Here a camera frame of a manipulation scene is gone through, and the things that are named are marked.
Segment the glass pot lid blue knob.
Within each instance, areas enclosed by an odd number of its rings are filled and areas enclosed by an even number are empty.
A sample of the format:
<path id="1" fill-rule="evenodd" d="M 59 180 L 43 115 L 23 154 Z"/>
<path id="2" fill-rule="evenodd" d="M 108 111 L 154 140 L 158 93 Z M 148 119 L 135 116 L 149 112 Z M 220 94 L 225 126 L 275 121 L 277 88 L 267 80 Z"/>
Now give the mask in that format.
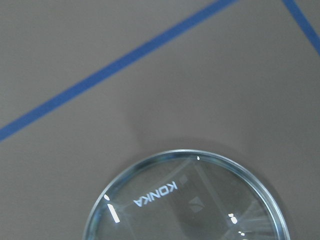
<path id="1" fill-rule="evenodd" d="M 275 199 L 238 163 L 177 149 L 127 168 L 97 198 L 85 240 L 288 240 Z"/>

